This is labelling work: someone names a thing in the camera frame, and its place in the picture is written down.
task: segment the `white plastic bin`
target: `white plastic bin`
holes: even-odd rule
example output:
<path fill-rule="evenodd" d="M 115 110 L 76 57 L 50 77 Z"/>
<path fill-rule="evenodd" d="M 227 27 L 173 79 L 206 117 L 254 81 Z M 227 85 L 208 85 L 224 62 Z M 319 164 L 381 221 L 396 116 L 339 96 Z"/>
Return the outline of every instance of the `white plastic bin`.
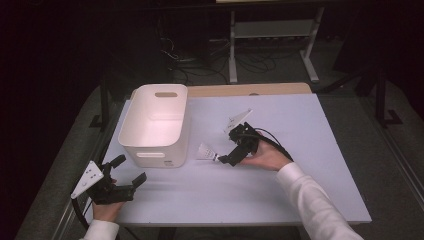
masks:
<path fill-rule="evenodd" d="M 139 167 L 175 168 L 184 164 L 190 131 L 187 87 L 151 84 L 138 88 L 118 141 Z"/>

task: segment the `human hand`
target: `human hand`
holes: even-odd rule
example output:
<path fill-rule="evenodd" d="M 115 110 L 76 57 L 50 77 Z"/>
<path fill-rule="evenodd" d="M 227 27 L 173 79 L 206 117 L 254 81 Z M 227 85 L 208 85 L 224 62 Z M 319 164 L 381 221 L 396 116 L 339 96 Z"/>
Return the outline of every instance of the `human hand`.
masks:
<path fill-rule="evenodd" d="M 291 163 L 284 154 L 278 151 L 271 144 L 260 140 L 258 149 L 252 153 L 251 157 L 244 158 L 240 163 L 245 165 L 253 165 L 266 170 L 279 171 L 285 165 Z"/>
<path fill-rule="evenodd" d="M 93 202 L 93 218 L 106 222 L 115 222 L 124 203 L 125 202 L 118 202 L 108 205 L 97 205 Z"/>

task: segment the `white tabletop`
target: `white tabletop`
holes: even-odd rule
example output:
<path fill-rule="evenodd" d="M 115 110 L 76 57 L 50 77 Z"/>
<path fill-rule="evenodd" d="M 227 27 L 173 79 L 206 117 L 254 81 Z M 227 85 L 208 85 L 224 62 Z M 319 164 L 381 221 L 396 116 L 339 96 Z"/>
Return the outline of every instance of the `white tabletop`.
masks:
<path fill-rule="evenodd" d="M 315 94 L 189 98 L 191 130 L 187 160 L 180 168 L 138 168 L 117 137 L 126 103 L 104 162 L 125 154 L 113 169 L 117 185 L 146 172 L 147 181 L 124 205 L 117 222 L 139 226 L 239 226 L 301 224 L 296 210 L 275 181 L 275 172 L 249 166 L 196 160 L 200 143 L 226 155 L 236 146 L 224 134 L 228 118 L 252 109 L 254 128 L 274 134 L 295 162 L 328 193 L 350 223 L 370 215 Z M 91 211 L 87 218 L 92 218 Z"/>

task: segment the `shirt cuff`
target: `shirt cuff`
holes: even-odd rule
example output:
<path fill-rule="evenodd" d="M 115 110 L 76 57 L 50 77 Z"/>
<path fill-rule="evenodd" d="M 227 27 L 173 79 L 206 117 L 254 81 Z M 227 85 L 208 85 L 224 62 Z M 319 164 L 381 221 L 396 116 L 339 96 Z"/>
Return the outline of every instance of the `shirt cuff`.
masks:
<path fill-rule="evenodd" d="M 290 186 L 299 178 L 305 176 L 302 169 L 294 162 L 282 167 L 277 173 L 277 181 L 285 192 L 288 192 Z"/>
<path fill-rule="evenodd" d="M 90 224 L 87 233 L 84 236 L 86 240 L 114 240 L 118 234 L 119 225 L 113 222 L 95 220 Z"/>

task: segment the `long-sleeved white shirt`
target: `long-sleeved white shirt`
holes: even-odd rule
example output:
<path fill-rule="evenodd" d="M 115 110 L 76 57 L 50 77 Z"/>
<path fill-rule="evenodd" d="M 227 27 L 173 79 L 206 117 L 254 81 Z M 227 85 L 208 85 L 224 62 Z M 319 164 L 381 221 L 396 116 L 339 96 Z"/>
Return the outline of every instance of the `long-sleeved white shirt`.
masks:
<path fill-rule="evenodd" d="M 277 173 L 277 181 L 295 206 L 303 225 L 313 240 L 362 239 L 347 224 L 321 186 L 306 175 L 296 163 L 289 163 Z M 85 240 L 113 240 L 119 226 L 93 220 Z"/>

